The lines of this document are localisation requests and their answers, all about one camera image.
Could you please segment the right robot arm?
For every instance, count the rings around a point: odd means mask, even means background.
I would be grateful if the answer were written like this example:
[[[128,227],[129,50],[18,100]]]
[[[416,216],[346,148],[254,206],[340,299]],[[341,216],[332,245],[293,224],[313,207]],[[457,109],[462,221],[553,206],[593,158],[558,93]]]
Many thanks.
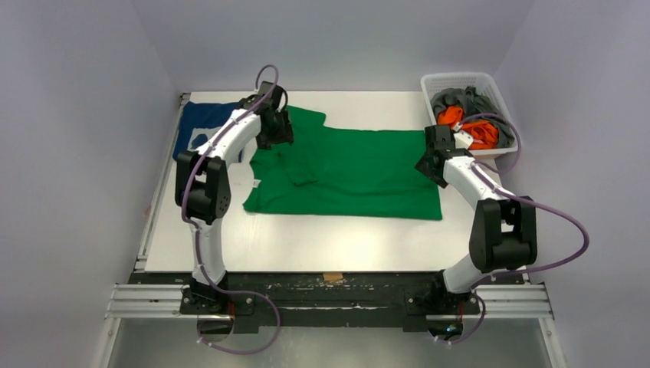
[[[425,306],[441,312],[470,299],[472,288],[494,271],[516,271],[537,260],[537,214],[514,199],[456,143],[451,128],[428,126],[416,169],[441,188],[453,186],[474,211],[468,254],[435,274]]]

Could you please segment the green t-shirt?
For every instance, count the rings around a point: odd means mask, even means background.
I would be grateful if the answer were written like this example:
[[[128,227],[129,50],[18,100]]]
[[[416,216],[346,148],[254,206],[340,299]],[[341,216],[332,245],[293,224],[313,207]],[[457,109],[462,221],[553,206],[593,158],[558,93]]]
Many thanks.
[[[322,112],[288,113],[294,142],[255,151],[245,211],[442,220],[438,186],[415,169],[422,130],[339,129]]]

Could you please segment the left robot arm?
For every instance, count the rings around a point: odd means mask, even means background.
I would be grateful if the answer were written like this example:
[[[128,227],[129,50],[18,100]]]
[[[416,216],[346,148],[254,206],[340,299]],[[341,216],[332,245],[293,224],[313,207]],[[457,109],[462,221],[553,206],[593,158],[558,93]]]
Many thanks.
[[[287,102],[283,87],[264,81],[252,95],[236,103],[212,137],[177,156],[175,201],[192,231],[195,262],[185,298],[189,305],[217,314],[232,304],[232,291],[221,284],[227,275],[222,223],[232,200],[228,169],[251,140],[266,150],[293,143]]]

